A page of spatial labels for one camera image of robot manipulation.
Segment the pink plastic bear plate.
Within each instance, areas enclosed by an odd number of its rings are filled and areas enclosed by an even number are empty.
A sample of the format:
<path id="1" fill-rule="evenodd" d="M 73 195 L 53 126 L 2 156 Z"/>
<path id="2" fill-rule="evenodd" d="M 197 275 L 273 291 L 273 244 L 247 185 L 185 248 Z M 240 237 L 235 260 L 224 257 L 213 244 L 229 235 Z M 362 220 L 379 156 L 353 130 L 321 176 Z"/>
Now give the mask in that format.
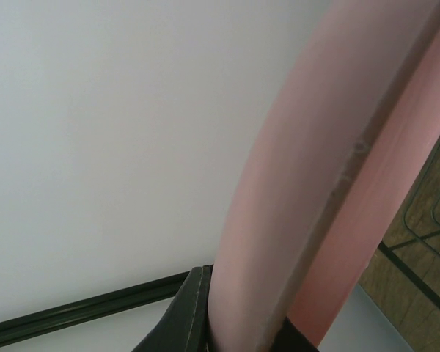
<path id="1" fill-rule="evenodd" d="M 213 351 L 318 345 L 440 135 L 440 1 L 333 1 L 241 175 L 213 266 Z"/>

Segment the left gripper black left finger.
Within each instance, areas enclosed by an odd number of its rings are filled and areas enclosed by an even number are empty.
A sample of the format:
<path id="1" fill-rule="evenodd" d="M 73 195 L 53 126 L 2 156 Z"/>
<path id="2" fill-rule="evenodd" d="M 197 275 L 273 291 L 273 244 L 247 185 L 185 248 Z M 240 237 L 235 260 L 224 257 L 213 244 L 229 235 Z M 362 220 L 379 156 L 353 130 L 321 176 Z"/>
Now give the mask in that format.
<path id="1" fill-rule="evenodd" d="M 150 333 L 134 348 L 140 352 L 209 351 L 208 294 L 212 266 L 192 268 Z"/>

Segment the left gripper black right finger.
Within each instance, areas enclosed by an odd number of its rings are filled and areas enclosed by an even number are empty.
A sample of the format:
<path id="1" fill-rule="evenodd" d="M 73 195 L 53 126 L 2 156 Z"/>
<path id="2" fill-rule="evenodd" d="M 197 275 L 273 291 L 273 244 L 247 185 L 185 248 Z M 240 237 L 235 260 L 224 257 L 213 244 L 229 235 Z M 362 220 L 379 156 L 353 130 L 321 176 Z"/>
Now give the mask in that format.
<path id="1" fill-rule="evenodd" d="M 270 352 L 318 352 L 318 349 L 286 317 L 277 332 Z"/>

